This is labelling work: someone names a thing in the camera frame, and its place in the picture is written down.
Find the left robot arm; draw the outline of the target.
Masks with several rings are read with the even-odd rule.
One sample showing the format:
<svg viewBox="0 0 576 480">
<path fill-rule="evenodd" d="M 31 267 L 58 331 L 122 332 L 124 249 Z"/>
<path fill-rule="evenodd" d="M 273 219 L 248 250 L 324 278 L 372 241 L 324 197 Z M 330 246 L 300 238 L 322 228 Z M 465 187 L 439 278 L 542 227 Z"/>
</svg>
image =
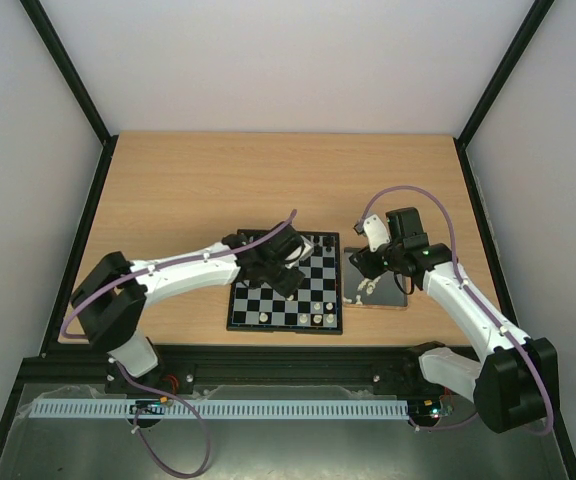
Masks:
<svg viewBox="0 0 576 480">
<path fill-rule="evenodd" d="M 230 234 L 195 252 L 129 261 L 105 255 L 70 297 L 70 305 L 92 350 L 106 353 L 133 377 L 158 368 L 159 356 L 138 323 L 143 311 L 169 297 L 213 286 L 246 282 L 294 295 L 305 275 L 300 261 L 313 243 L 289 224 L 278 224 L 256 240 Z"/>
</svg>

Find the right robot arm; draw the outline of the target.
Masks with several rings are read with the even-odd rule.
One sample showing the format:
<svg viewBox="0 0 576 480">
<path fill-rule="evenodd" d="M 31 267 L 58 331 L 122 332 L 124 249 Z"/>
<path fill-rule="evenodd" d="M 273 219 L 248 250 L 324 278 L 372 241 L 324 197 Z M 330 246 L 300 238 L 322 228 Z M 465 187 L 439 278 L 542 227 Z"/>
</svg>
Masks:
<svg viewBox="0 0 576 480">
<path fill-rule="evenodd" d="M 469 359 L 439 342 L 414 348 L 404 379 L 423 392 L 437 384 L 470 401 L 482 422 L 503 433 L 543 421 L 554 426 L 559 407 L 558 361 L 554 345 L 533 339 L 508 320 L 478 289 L 443 243 L 432 244 L 415 208 L 364 216 L 354 226 L 367 240 L 351 264 L 367 279 L 386 272 L 411 281 L 434 300 L 469 341 Z"/>
</svg>

